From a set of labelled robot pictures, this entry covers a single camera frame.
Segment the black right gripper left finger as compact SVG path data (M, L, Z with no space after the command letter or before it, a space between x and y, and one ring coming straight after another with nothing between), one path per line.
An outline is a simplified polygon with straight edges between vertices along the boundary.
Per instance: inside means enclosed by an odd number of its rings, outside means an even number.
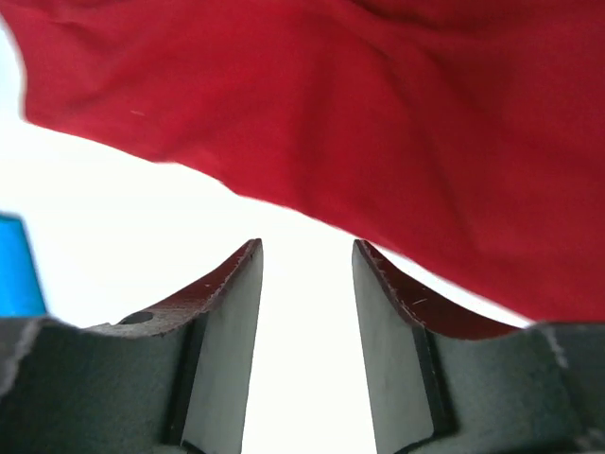
M263 248L117 324L1 322L5 453L238 453Z

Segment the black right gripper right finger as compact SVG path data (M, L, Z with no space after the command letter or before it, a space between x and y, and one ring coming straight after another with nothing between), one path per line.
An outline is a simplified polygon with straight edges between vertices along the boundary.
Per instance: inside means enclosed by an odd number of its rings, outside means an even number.
M354 295L380 453L600 453L604 327L517 328L353 246Z

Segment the red t shirt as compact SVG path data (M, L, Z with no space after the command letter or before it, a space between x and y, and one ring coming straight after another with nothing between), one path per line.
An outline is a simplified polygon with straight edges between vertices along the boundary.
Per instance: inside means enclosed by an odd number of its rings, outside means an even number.
M33 124L533 320L604 318L600 1L5 1Z

